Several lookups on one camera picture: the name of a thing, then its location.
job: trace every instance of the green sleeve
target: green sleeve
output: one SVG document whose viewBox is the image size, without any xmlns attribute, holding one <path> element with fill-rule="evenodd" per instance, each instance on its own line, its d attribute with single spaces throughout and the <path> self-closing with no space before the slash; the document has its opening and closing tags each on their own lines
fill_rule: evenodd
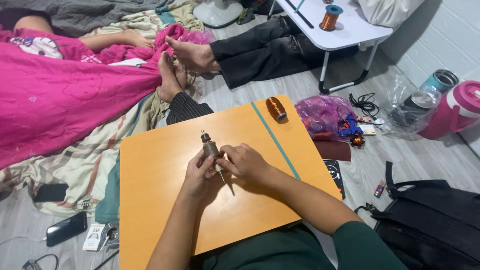
<svg viewBox="0 0 480 270">
<path fill-rule="evenodd" d="M 332 235 L 338 270 L 408 270 L 367 224 L 350 221 Z"/>
</svg>

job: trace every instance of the pink plastic bag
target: pink plastic bag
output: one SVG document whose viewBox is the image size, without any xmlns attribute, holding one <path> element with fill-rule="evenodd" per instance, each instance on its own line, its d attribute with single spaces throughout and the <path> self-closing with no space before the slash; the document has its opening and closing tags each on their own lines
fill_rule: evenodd
<svg viewBox="0 0 480 270">
<path fill-rule="evenodd" d="M 338 141 L 341 139 L 338 121 L 346 119 L 349 114 L 357 118 L 348 100 L 335 96 L 302 99 L 295 104 L 295 109 L 313 140 Z"/>
<path fill-rule="evenodd" d="M 191 42 L 199 45 L 210 44 L 216 40 L 212 31 L 190 31 L 179 37 L 178 41 Z"/>
</svg>

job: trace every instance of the blue glue gun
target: blue glue gun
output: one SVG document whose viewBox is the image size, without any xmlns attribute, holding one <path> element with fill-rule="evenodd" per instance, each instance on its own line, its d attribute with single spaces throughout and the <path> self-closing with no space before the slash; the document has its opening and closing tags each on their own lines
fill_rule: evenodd
<svg viewBox="0 0 480 270">
<path fill-rule="evenodd" d="M 355 125 L 357 120 L 353 117 L 353 115 L 347 115 L 347 118 L 345 120 L 348 122 L 348 127 L 344 130 L 339 131 L 339 136 L 353 136 L 355 134 L 363 134 L 363 130 Z"/>
</svg>

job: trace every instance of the orange table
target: orange table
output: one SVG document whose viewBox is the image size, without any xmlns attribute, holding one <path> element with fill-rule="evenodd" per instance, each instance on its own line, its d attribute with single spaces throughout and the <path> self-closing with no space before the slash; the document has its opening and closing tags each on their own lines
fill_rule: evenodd
<svg viewBox="0 0 480 270">
<path fill-rule="evenodd" d="M 287 96 L 277 96 L 288 119 L 277 123 L 265 99 L 255 102 L 302 181 L 341 195 Z M 246 143 L 293 176 L 251 104 L 158 128 L 120 145 L 120 265 L 145 269 L 183 183 L 187 163 L 202 148 L 201 130 L 220 148 Z M 192 254 L 199 254 L 294 222 L 300 217 L 264 186 L 226 174 L 212 181 L 197 212 Z"/>
</svg>

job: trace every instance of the bare foot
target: bare foot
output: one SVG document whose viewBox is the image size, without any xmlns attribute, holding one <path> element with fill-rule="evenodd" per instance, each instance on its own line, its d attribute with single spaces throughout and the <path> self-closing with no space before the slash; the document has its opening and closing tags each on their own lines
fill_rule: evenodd
<svg viewBox="0 0 480 270">
<path fill-rule="evenodd" d="M 162 52 L 160 56 L 158 70 L 160 75 L 162 75 L 160 99 L 164 102 L 172 102 L 173 97 L 179 92 L 183 92 L 183 89 L 175 76 L 173 61 L 166 51 Z"/>
<path fill-rule="evenodd" d="M 210 45 L 182 42 L 169 36 L 165 37 L 165 41 L 172 47 L 173 55 L 188 69 L 198 73 L 221 70 L 213 57 Z"/>
<path fill-rule="evenodd" d="M 173 66 L 173 71 L 175 73 L 175 77 L 180 85 L 180 87 L 185 90 L 185 86 L 187 86 L 187 72 L 183 68 L 182 64 L 176 64 Z"/>
<path fill-rule="evenodd" d="M 126 29 L 120 32 L 122 35 L 123 44 L 134 47 L 153 48 L 153 41 L 146 39 L 142 35 L 135 32 L 133 29 Z"/>
</svg>

